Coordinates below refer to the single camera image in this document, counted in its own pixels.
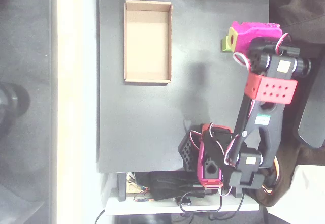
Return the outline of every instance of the black tabletop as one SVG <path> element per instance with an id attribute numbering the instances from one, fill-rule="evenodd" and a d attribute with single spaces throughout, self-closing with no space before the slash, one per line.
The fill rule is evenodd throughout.
<path id="1" fill-rule="evenodd" d="M 150 1 L 174 7 L 167 86 L 125 84 L 125 0 L 99 0 L 101 172 L 179 170 L 178 146 L 191 126 L 234 128 L 247 71 L 221 52 L 221 39 L 233 21 L 269 20 L 269 0 Z"/>

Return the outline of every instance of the red plate with holes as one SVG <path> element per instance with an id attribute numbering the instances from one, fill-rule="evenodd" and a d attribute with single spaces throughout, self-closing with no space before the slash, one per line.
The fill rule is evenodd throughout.
<path id="1" fill-rule="evenodd" d="M 290 104 L 296 86 L 296 80 L 270 78 L 249 72 L 245 94 L 257 101 Z"/>

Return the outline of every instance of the green label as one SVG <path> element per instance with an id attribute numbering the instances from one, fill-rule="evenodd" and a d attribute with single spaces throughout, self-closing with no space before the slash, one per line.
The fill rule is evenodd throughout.
<path id="1" fill-rule="evenodd" d="M 267 126 L 269 125 L 270 119 L 270 115 L 257 114 L 255 124 Z"/>

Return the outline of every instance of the open cardboard tray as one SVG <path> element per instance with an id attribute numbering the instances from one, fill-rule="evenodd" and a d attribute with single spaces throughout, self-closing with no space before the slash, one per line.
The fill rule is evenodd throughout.
<path id="1" fill-rule="evenodd" d="M 125 1 L 126 82 L 171 82 L 172 9 L 170 2 Z"/>

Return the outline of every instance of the lower shelf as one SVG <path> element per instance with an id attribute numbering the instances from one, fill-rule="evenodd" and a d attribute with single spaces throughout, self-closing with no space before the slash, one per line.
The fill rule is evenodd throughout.
<path id="1" fill-rule="evenodd" d="M 134 194 L 127 194 L 126 201 L 118 201 L 115 191 L 112 191 L 111 196 L 105 206 L 106 215 L 134 215 L 134 214 L 158 214 L 158 213 L 181 213 L 181 209 L 173 199 L 161 201 L 135 202 L 133 201 Z M 204 198 L 191 197 L 192 205 L 184 206 L 185 210 L 216 210 L 220 206 L 219 194 L 205 196 Z M 222 208 L 220 212 L 236 211 L 240 199 L 234 196 L 226 196 L 222 199 Z M 240 211 L 258 211 L 259 204 L 249 196 L 245 196 Z"/>

